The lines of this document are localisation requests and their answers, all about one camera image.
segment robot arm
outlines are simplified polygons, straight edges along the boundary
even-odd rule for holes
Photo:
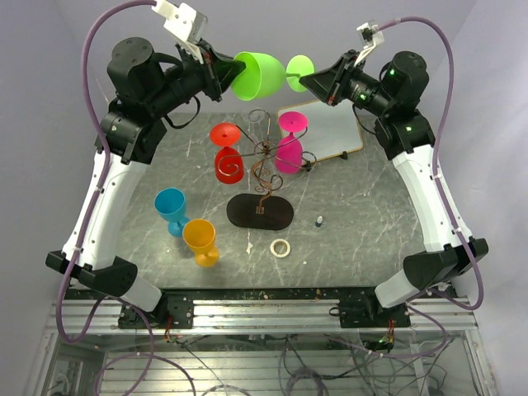
[[[375,33],[369,26],[360,26],[358,30],[367,43],[360,53],[351,49],[331,68],[304,76],[300,82],[330,106],[348,99],[377,117],[376,138],[411,196],[426,251],[405,257],[403,269],[376,287],[379,302],[390,308],[427,287],[465,273],[470,264],[435,186],[431,168],[435,136],[427,119],[417,110],[429,82],[425,60],[413,52],[400,52],[384,66],[386,73],[378,81],[362,69],[366,55],[383,42],[376,37],[381,33]],[[455,207],[446,181],[441,179],[441,183],[460,231],[479,260],[488,253],[488,245],[485,239],[473,238]]]
[[[216,53],[201,33],[206,18],[186,4],[176,7],[160,1],[153,10],[166,18],[165,27],[174,34],[180,59],[156,53],[145,39],[122,40],[112,51],[107,72],[115,86],[116,98],[109,105],[101,127],[111,151],[111,165],[72,277],[89,289],[120,297],[145,312],[160,304],[162,292],[138,276],[137,266],[116,256],[117,236],[130,198],[139,180],[152,162],[158,144],[167,129],[167,114],[203,92],[213,101],[245,69],[245,64]],[[171,64],[162,71],[161,63]],[[70,238],[61,251],[50,252],[46,265],[64,273],[72,255],[79,229],[92,193],[97,188],[105,154],[96,141],[92,182]]]

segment wire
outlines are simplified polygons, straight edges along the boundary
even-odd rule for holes
[[[93,126],[96,129],[97,136],[99,137],[99,140],[101,141],[101,145],[102,145],[102,149],[103,149],[105,157],[104,157],[103,167],[101,170],[101,175],[99,176],[99,180],[97,181],[97,189],[93,192],[92,198],[88,202],[86,212],[82,219],[81,227],[78,230],[77,241],[75,243],[75,250],[70,258],[70,262],[66,268],[66,271],[64,272],[63,279],[60,282],[59,292],[57,295],[57,304],[55,306],[57,330],[63,342],[67,344],[74,344],[76,342],[81,341],[83,338],[85,338],[87,330],[90,327],[90,323],[92,322],[93,316],[95,315],[95,312],[97,310],[97,307],[102,301],[102,299],[99,299],[94,304],[92,311],[88,315],[87,321],[82,327],[82,330],[79,333],[79,335],[75,338],[70,338],[68,334],[66,334],[66,331],[64,330],[64,325],[63,325],[63,313],[62,313],[63,300],[64,300],[64,296],[66,295],[66,290],[69,285],[69,280],[72,274],[72,270],[77,264],[77,261],[79,259],[80,252],[83,247],[84,237],[86,235],[88,225],[92,218],[93,211],[95,209],[97,200],[99,199],[99,195],[102,191],[102,187],[105,184],[108,171],[110,170],[110,157],[111,157],[110,146],[108,145],[108,141],[106,140],[105,133],[99,124],[99,120],[97,119],[97,114],[93,107],[92,98],[90,96],[90,89],[88,87],[88,71],[87,70],[88,70],[88,54],[90,52],[90,46],[92,45],[95,34],[97,33],[101,25],[108,18],[112,17],[116,13],[123,11],[127,8],[132,8],[132,7],[137,7],[137,6],[155,6],[155,5],[156,5],[156,2],[154,0],[132,0],[130,2],[125,2],[123,4],[120,4],[118,6],[111,8],[110,10],[108,10],[107,12],[99,16],[99,18],[97,18],[97,20],[94,22],[94,24],[88,31],[87,37],[82,46],[82,56],[81,56],[82,95],[84,97],[84,101],[86,102],[86,106],[88,109],[88,114],[90,115],[90,119],[92,120]]]
[[[424,363],[423,365],[432,365],[432,363]],[[446,381],[447,370],[439,364],[436,364],[435,366],[438,367],[440,370],[444,371],[444,376],[442,377],[442,381],[438,384],[438,389],[441,389],[441,387],[444,386],[444,383]]]
[[[376,133],[373,131],[373,130],[370,130],[368,129],[366,126],[364,126],[361,121],[360,121],[360,117],[357,115],[357,111],[356,111],[356,105],[352,105],[352,111],[354,111],[354,116],[356,117],[356,121],[357,123],[360,125],[361,128],[363,128],[366,132],[368,132],[369,134],[373,134],[374,136],[376,136]]]
[[[188,126],[192,121],[195,120],[195,118],[200,114],[200,108],[201,108],[201,103],[200,103],[200,99],[198,99],[197,97],[192,97],[195,102],[196,102],[196,113],[192,116],[192,118],[190,120],[188,120],[187,122],[184,122],[183,124],[180,124],[180,125],[174,125],[174,123],[172,122],[172,120],[169,118],[168,115],[164,115],[163,116],[163,119],[168,123],[168,125],[173,128],[174,130],[182,130],[183,128],[185,128],[186,126]]]
[[[216,385],[210,389],[207,389],[204,393],[201,394],[201,396],[206,396],[210,392],[214,392],[216,389],[232,389],[236,390],[237,392],[240,392],[241,394],[245,394],[246,396],[251,396],[251,394],[246,390],[239,388],[238,386],[232,386],[232,385]]]
[[[180,347],[184,348],[187,352],[189,352],[191,355],[193,355],[202,365],[204,365],[204,367],[207,370],[209,370],[214,375],[216,380],[221,383],[222,387],[225,390],[226,396],[229,396],[228,390],[226,389],[224,382],[222,382],[222,380],[219,378],[219,376],[215,373],[215,371],[213,369],[211,369],[200,357],[198,357],[194,352],[192,352],[187,346],[181,344],[178,341],[176,341],[176,344],[178,344]]]
[[[299,359],[301,365],[303,366],[306,366],[306,364],[303,362],[303,360],[301,359],[299,353],[297,352],[297,350],[295,349],[295,347],[291,344],[291,342],[288,341],[288,345],[290,346],[291,350],[295,353],[295,355],[297,356],[297,358]],[[286,366],[286,356],[284,356],[284,368],[286,370],[286,372],[289,374],[289,375],[293,375],[291,373],[291,371],[288,369],[288,367]],[[341,378],[353,378],[353,375],[348,375],[354,371],[357,371],[358,367],[354,367],[354,368],[351,368],[347,371],[344,371],[342,372],[341,374],[339,375],[325,375],[325,374],[321,374],[321,378],[323,380],[326,380],[326,381],[332,381],[332,380],[339,380]]]
[[[447,97],[445,99],[444,111],[442,113],[440,124],[438,125],[438,131],[436,133],[436,142],[435,142],[435,146],[432,152],[432,174],[433,174],[433,180],[436,184],[436,189],[438,190],[438,194],[440,195],[442,204],[445,207],[445,211],[447,212],[447,215],[449,216],[451,225],[453,226],[453,230],[456,233],[456,236],[459,238],[460,242],[462,243],[465,253],[467,254],[469,261],[471,263],[471,266],[474,269],[475,278],[477,280],[478,297],[477,297],[477,301],[475,302],[475,304],[466,305],[466,304],[462,304],[456,301],[455,299],[453,299],[452,297],[450,297],[447,293],[443,291],[439,291],[435,289],[431,291],[440,297],[448,299],[451,303],[457,305],[458,307],[462,309],[466,309],[468,311],[474,311],[480,308],[484,300],[484,284],[483,284],[483,279],[482,279],[482,273],[480,272],[479,264],[477,263],[477,259],[475,258],[475,255],[473,254],[471,247],[466,242],[464,235],[460,231],[460,227],[456,219],[455,212],[453,211],[453,208],[451,208],[450,202],[447,199],[446,191],[444,190],[444,187],[441,183],[441,179],[438,177],[438,169],[440,167],[438,163],[438,153],[440,151],[440,141],[441,141],[442,134],[444,132],[444,126],[446,125],[447,113],[449,112],[451,98],[453,97],[453,86],[455,83],[455,61],[453,60],[453,51],[449,44],[449,40],[447,39],[442,29],[434,22],[429,21],[428,19],[422,18],[420,16],[406,16],[404,18],[394,19],[392,21],[379,25],[378,31],[382,31],[392,26],[396,26],[397,24],[401,22],[420,22],[420,23],[424,23],[428,25],[440,36],[442,43],[445,46],[445,51],[447,52],[447,59],[449,61],[449,85],[447,88]]]
[[[216,378],[216,380],[218,382],[220,382],[220,385],[216,385],[208,390],[206,390],[202,396],[205,396],[206,394],[208,394],[209,392],[214,392],[216,389],[224,389],[225,391],[225,394],[227,396],[229,396],[228,394],[228,389],[233,389],[233,390],[236,390],[237,392],[240,392],[241,394],[245,394],[246,396],[251,396],[251,394],[246,390],[246,389],[242,389],[242,388],[239,388],[237,386],[233,386],[233,385],[229,385],[229,384],[224,384],[224,382],[222,382],[222,380],[220,379],[220,377],[215,373],[215,371],[213,369],[211,369],[197,354],[195,354],[193,351],[191,351],[187,345],[183,342],[178,342],[176,341],[176,344],[178,344],[180,347],[184,348],[187,352],[189,352],[191,355],[193,355],[202,365],[204,365],[204,367],[209,370],[213,375],[214,377]]]
[[[64,381],[59,381],[57,382],[55,385],[53,385],[51,388],[49,388],[48,390],[46,390],[46,393],[48,393],[49,391],[55,389],[55,388],[58,388],[60,385],[62,385],[64,383]]]
[[[372,389],[372,384],[370,383],[370,381],[367,379],[365,374],[363,374],[363,372],[359,368],[359,365],[358,365],[357,359],[356,359],[356,351],[351,351],[351,352],[352,352],[352,360],[354,361],[354,365],[357,368],[357,372],[360,373],[360,376],[363,379],[363,382],[365,382],[366,386],[368,386],[368,388],[370,389],[370,392],[372,392],[372,395],[375,396],[376,392]]]
[[[116,299],[116,300],[119,301],[122,304],[126,304],[126,302],[124,300],[122,300],[122,299]],[[113,365],[117,361],[122,361],[123,359],[129,359],[130,357],[142,356],[142,357],[147,357],[148,358],[147,365],[145,366],[145,368],[141,372],[141,375],[139,376],[139,378],[134,382],[132,387],[123,394],[123,396],[128,396],[129,394],[134,392],[134,390],[138,387],[138,385],[141,383],[141,381],[144,380],[145,376],[147,375],[147,372],[149,371],[149,368],[150,368],[150,365],[151,365],[153,359],[156,359],[158,361],[164,361],[165,363],[168,363],[169,365],[173,365],[174,367],[179,369],[179,371],[181,371],[184,374],[184,376],[187,377],[187,379],[189,380],[189,383],[191,384],[191,388],[192,388],[192,393],[193,393],[194,396],[196,396],[196,388],[195,388],[194,382],[192,381],[192,378],[189,375],[189,373],[187,373],[187,371],[183,367],[181,367],[180,365],[178,365],[174,361],[170,361],[169,359],[165,359],[164,357],[160,357],[160,356],[155,356],[154,355],[154,333],[153,333],[153,330],[152,330],[152,326],[150,326],[150,323],[147,320],[147,317],[145,316],[145,314],[143,313],[143,311],[141,309],[139,309],[138,307],[135,307],[133,305],[131,305],[130,307],[138,314],[138,316],[145,323],[145,327],[148,330],[148,337],[150,339],[150,353],[132,352],[132,353],[128,353],[128,354],[123,355],[123,356],[116,357],[115,359],[112,359],[111,361],[106,363],[102,367],[102,369],[99,370],[99,372],[96,375],[95,381],[93,382],[93,393],[96,396],[100,395],[100,393],[99,393],[99,384],[101,382],[101,379],[102,379],[102,376],[103,376],[105,370],[107,370],[111,365]]]
[[[318,396],[324,396],[324,395],[328,396],[329,395],[328,388],[324,384],[322,376],[317,371],[310,369],[304,363],[303,363],[303,367],[297,369],[295,373],[292,374],[288,371],[288,374],[290,375],[290,379],[288,380],[288,384],[286,385],[286,390],[284,389],[284,386],[282,384],[281,367],[283,365],[285,366],[286,351],[289,345],[291,346],[290,341],[288,337],[286,336],[286,340],[284,343],[284,349],[282,350],[282,353],[279,356],[279,366],[277,368],[279,386],[280,386],[280,391],[282,392],[282,394],[284,394],[285,396],[290,396],[291,391],[293,390],[295,384],[299,380],[312,379],[317,386]]]
[[[64,382],[66,383],[66,394],[69,394],[70,387],[69,387],[69,378],[68,378],[68,376],[65,373],[59,373],[59,375],[57,375],[57,378],[58,377],[64,378]]]
[[[423,384],[422,384],[422,386],[421,386],[421,388],[420,388],[420,393],[419,393],[419,394],[422,394],[423,387],[424,387],[424,385],[425,385],[426,382],[427,382],[427,381],[426,381],[427,376],[431,373],[431,371],[432,371],[433,367],[436,365],[436,362],[438,361],[438,359],[440,359],[441,354],[444,353],[444,351],[447,349],[447,347],[448,347],[448,346],[449,346],[454,340],[455,340],[454,338],[451,338],[451,339],[447,342],[447,344],[445,345],[445,347],[444,347],[444,348],[438,353],[438,355],[436,355],[435,360],[432,361],[432,363],[431,363],[431,367],[429,368],[429,370],[427,371],[426,374],[424,374],[424,375],[421,376],[421,377],[417,377],[417,378],[413,379],[411,382],[409,382],[407,385],[405,385],[403,388],[401,388],[401,389],[400,389],[400,390],[399,390],[394,396],[398,396],[398,394],[400,394],[405,388],[407,388],[408,386],[414,384],[414,383],[417,382],[418,380],[424,379],[424,380],[423,380]]]

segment gray marble tabletop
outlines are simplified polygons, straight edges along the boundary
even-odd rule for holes
[[[188,117],[173,119],[182,123]],[[364,148],[347,160],[332,158],[311,172],[284,175],[277,195],[294,207],[290,227],[282,231],[235,227],[227,218],[226,205],[238,193],[255,192],[257,182],[248,174],[235,185],[216,179],[218,147],[209,132],[222,121],[250,128],[241,115],[201,114],[184,130],[169,130],[132,196],[117,254],[137,264],[147,281],[162,288],[378,285],[401,268],[407,255],[423,250],[422,230],[405,185],[375,137],[367,133]],[[250,134],[262,137],[264,123],[251,124]],[[277,127],[272,127],[272,136],[280,139]],[[244,138],[234,147],[240,153],[252,152]],[[245,158],[244,164],[251,167],[255,161]],[[189,218],[207,219],[215,226],[220,251],[216,266],[197,266],[185,243],[167,232],[153,200],[170,186],[186,194]],[[323,225],[317,228],[320,215]],[[276,238],[290,242],[288,257],[271,254]]]

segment whiteboard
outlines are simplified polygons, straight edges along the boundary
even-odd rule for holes
[[[303,150],[315,154],[318,161],[336,157],[343,151],[351,153],[363,149],[360,128],[350,102],[342,101],[332,107],[321,101],[311,101],[279,109],[278,116],[287,111],[298,111],[308,118],[308,132],[300,143]],[[281,127],[279,129],[282,137],[288,135]]]

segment white wall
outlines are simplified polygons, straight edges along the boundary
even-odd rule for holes
[[[122,0],[55,0],[80,44],[89,26],[108,8]],[[306,54],[316,69],[332,66],[350,48],[359,49],[356,28],[375,19],[384,22],[395,17],[419,15],[434,19],[452,40],[468,16],[475,0],[400,0],[398,2],[366,2],[362,0],[187,0],[192,7],[209,18],[205,39],[219,52],[234,56],[248,50],[276,56],[284,65],[296,54]],[[90,58],[94,73],[103,92],[111,99],[114,88],[106,76],[111,51],[120,40],[138,35],[150,40],[159,52],[175,54],[174,41],[163,29],[163,19],[139,7],[115,16],[101,29],[94,40]],[[369,60],[366,71],[377,76],[379,70],[400,50],[414,50],[426,59],[430,70],[440,64],[440,45],[431,45],[434,32],[425,26],[397,29],[391,32],[387,44]],[[251,103],[241,102],[231,92],[217,104],[209,99],[202,102],[204,111],[240,111],[263,106],[268,111],[302,101],[313,100],[306,92],[298,94],[287,86],[275,96]],[[182,111],[194,111],[184,106]]]
[[[475,314],[501,394],[526,394],[528,343],[528,3],[478,0],[454,42],[455,95],[441,163],[460,213],[488,240]],[[440,118],[447,65],[421,108]],[[459,282],[476,296],[474,273]]]
[[[52,0],[2,2],[0,394],[22,394],[30,375],[59,280],[46,253],[73,229],[90,179],[95,134],[79,70],[78,47]]]

